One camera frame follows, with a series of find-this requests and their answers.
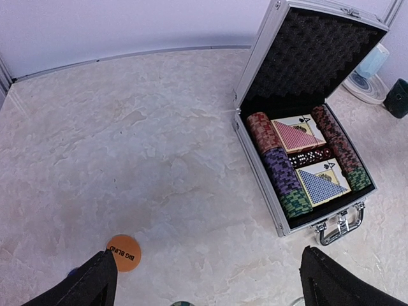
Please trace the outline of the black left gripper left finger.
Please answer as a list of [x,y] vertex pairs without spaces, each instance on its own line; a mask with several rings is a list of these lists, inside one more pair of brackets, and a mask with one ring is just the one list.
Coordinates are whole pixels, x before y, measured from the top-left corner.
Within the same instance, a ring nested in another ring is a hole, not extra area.
[[117,276],[112,251],[99,251],[75,273],[26,305],[113,305]]

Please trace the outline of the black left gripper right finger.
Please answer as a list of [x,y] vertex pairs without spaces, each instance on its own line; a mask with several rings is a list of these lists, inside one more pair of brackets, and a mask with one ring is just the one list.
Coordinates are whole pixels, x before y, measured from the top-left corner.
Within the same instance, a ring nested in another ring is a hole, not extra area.
[[300,267],[306,305],[405,305],[362,281],[317,247],[307,246]]

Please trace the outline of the blue playing card deck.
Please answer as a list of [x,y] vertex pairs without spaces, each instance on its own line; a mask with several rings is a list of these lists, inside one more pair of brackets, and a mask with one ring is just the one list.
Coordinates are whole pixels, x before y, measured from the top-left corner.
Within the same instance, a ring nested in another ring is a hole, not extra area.
[[351,192],[335,158],[295,171],[313,208]]

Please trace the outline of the aluminium poker case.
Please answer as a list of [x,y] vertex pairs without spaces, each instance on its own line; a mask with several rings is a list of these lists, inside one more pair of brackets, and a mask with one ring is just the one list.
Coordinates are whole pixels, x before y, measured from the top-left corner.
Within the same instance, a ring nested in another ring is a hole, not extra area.
[[[321,245],[330,245],[363,222],[364,201],[375,191],[375,184],[327,100],[387,32],[376,15],[334,1],[269,3],[235,89],[234,128],[279,236],[311,227]],[[265,113],[270,121],[311,114],[319,105],[331,111],[372,183],[288,219],[247,118],[257,112]]]

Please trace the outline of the green chip group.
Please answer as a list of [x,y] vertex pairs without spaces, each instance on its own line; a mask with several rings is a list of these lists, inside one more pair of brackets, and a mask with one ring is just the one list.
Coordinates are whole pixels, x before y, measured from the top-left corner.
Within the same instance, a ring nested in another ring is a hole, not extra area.
[[368,173],[363,167],[348,172],[346,179],[352,191],[361,191],[372,183]]

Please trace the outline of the red playing card deck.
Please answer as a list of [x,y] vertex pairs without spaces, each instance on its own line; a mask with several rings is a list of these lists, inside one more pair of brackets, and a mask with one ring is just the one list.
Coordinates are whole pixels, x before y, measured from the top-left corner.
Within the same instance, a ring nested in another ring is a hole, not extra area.
[[272,126],[288,154],[314,149],[326,144],[311,114],[272,119]]

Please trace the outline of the green chip stack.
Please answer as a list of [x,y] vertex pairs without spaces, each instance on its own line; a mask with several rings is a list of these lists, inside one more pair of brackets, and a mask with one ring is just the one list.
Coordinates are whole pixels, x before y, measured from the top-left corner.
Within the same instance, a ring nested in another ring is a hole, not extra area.
[[280,204],[288,219],[299,217],[313,211],[312,205],[305,193],[300,189],[294,189],[290,193],[279,196]]

